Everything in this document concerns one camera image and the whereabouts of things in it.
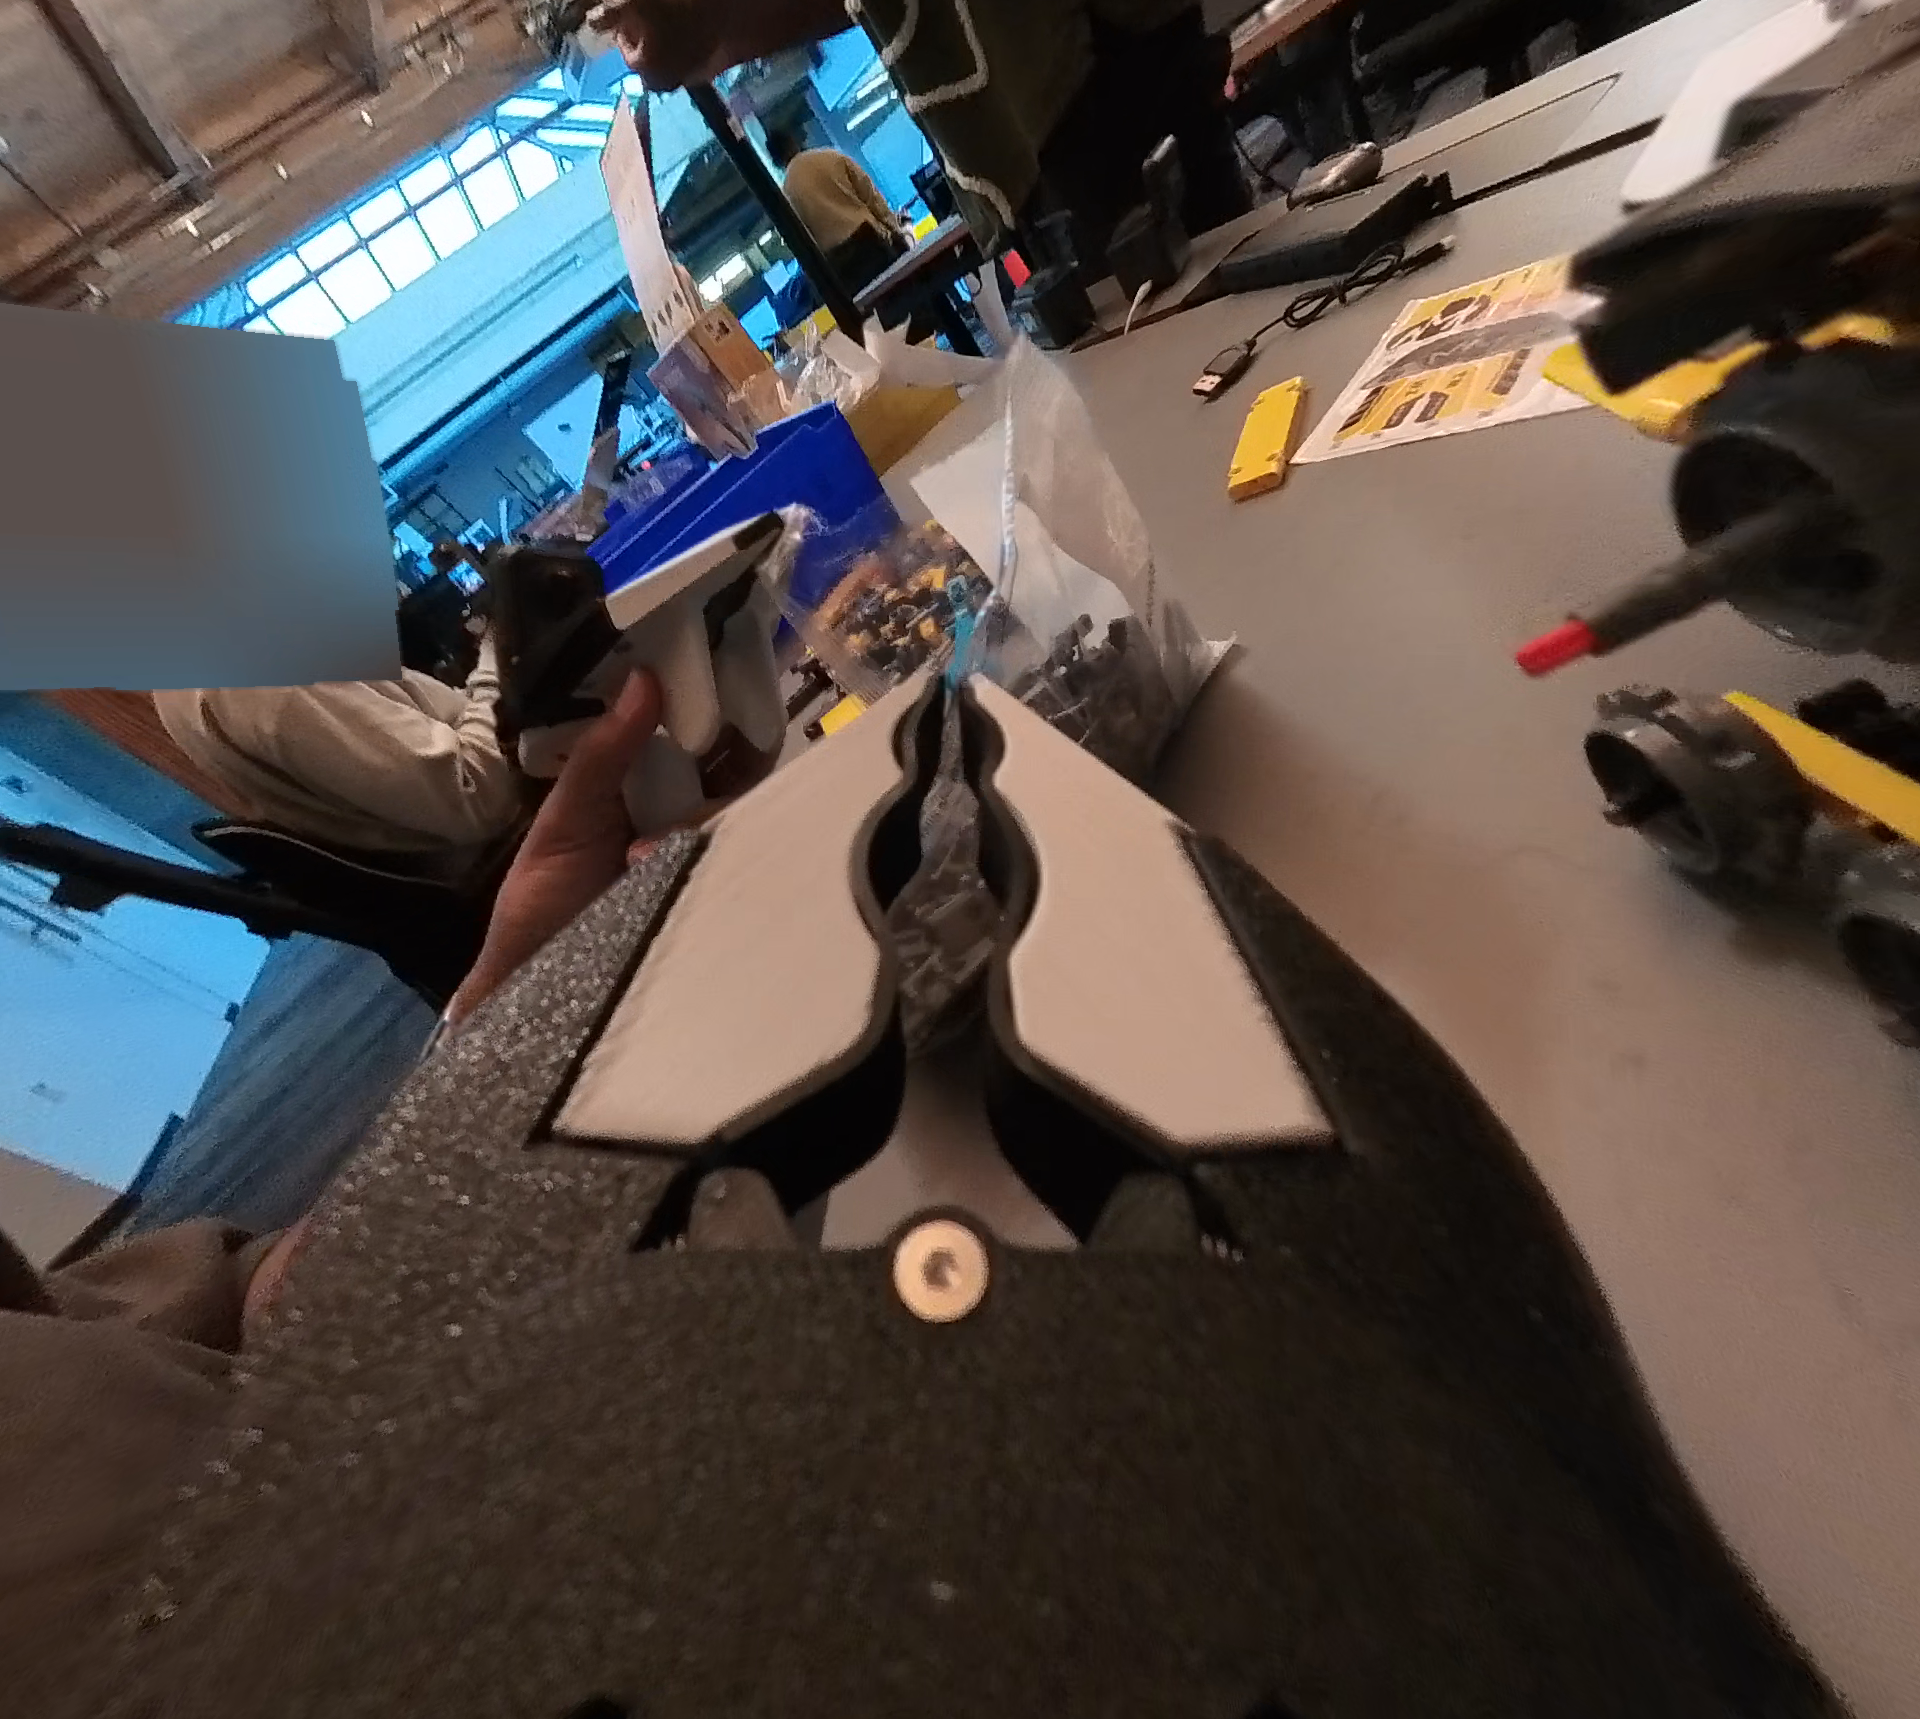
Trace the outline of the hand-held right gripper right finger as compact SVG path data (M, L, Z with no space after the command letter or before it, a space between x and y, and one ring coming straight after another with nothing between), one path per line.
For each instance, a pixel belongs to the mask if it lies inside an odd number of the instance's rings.
M1142 789L996 683L981 805L1033 891L1015 919L1015 1049L1168 1155L1325 1143L1333 1123L1188 849Z

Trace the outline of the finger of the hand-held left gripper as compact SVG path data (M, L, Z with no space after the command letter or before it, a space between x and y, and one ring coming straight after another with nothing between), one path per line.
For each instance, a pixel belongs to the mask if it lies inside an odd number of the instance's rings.
M762 561L780 543L784 513L764 511L748 521L712 531L701 543L659 567L612 589L604 597L610 625L629 633L677 603L702 611L717 593L753 583Z

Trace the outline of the clear bag of grey parts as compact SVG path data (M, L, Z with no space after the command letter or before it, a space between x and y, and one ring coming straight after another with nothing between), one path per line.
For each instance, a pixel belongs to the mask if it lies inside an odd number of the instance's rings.
M931 521L1000 593L998 647L967 681L996 683L1142 789L1228 643L1164 591L1141 509L1059 359L1018 341L993 409L987 431L918 479ZM802 507L787 517L780 583L802 519ZM924 865L889 913L909 1059L931 1065L967 1061L964 1039L989 1027L998 935L1025 913L1004 895L1036 883L964 775L962 731L942 731Z

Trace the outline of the yellow toy brick vehicle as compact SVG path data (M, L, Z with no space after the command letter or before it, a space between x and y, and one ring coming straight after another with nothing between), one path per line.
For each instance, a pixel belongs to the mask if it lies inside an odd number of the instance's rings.
M1527 675L1725 607L1917 669L1917 177L1676 199L1574 255L1597 399L1675 443L1676 553L1517 651ZM1919 1035L1919 715L1864 677L1774 707L1629 685L1583 753L1608 823L1703 887L1801 901Z

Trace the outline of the person's left hand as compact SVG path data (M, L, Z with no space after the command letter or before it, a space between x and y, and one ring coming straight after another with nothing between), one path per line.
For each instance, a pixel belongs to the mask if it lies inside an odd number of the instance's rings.
M625 781L659 723L660 685L655 673L637 671L580 733L496 891L483 949L445 1007L445 1033L457 1031L656 841L704 823L630 817Z

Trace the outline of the blue plastic bin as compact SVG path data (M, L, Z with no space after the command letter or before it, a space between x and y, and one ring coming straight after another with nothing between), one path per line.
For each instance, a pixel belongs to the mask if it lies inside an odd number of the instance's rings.
M756 451L729 457L665 499L614 513L588 547L603 575L604 611L614 625L635 625L649 601L621 601L625 587L647 585L712 537L731 537L792 507L805 515L779 587L780 607L796 635L812 635L809 621L830 591L900 527L900 507L851 419L833 403L762 429Z

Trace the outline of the cardboard toy box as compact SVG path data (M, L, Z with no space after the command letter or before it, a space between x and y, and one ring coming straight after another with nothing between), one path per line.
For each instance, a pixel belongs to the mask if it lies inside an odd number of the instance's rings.
M761 431L789 415L775 361L726 303L699 313L647 375L715 459L755 455Z

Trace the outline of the yellow box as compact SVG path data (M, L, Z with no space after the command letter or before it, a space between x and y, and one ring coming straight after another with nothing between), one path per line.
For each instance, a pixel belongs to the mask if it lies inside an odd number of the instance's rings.
M897 467L962 401L961 387L872 387L848 413L848 423L877 475Z

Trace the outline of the crumpled clear plastic bags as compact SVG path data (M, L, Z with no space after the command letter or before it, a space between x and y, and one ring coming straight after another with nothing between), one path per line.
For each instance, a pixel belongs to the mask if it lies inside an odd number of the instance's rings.
M1000 359L958 353L936 341L917 343L903 331L869 319L862 325L862 339L853 339L841 327L820 333L802 367L802 379L816 387L820 397L853 409L874 393L894 387L968 391L990 381L1000 369Z

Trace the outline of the black pole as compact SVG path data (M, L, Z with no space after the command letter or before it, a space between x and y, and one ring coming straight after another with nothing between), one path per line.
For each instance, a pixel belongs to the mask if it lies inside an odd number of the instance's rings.
M745 129L733 119L729 105L712 83L694 79L685 91L715 141L725 149L741 181L764 209L809 283L820 293L822 305L828 309L834 325L857 345L862 345L866 313L857 303L853 291L843 285L805 221L794 213L769 161L748 143Z

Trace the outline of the black charger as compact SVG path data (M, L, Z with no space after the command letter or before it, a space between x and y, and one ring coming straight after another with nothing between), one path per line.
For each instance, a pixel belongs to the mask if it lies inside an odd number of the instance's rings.
M1186 167L1175 135L1141 165L1142 199L1116 221L1108 263L1122 293L1164 291L1188 265Z
M1012 303L1018 327L1043 349L1073 349L1096 329L1073 215L1054 209L1028 219L1023 227L1023 255L1028 273Z

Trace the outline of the yellow toy brick panel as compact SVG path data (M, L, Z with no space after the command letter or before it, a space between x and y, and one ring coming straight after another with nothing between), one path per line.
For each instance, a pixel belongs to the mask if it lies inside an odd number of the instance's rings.
M1280 489L1298 441L1308 397L1303 377L1264 387L1250 403L1226 469L1226 495L1235 503Z

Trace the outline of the yellow and black sticker sheet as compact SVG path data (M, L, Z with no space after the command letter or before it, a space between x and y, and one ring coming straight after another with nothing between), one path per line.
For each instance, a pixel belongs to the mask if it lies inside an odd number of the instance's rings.
M1576 411L1549 377L1572 343L1572 255L1413 299L1296 447L1296 465L1363 457Z

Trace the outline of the black flat device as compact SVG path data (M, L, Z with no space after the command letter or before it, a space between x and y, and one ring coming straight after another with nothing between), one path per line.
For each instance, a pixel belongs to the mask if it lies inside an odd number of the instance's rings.
M1339 279L1450 213L1454 203L1453 175L1439 171L1286 209L1226 253L1213 269L1213 291L1236 295Z

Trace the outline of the white book stand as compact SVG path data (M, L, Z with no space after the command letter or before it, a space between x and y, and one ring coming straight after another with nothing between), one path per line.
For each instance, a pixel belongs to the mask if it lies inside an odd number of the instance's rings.
M1798 0L1709 51L1620 189L1642 211L1838 85L1917 51L1919 0Z

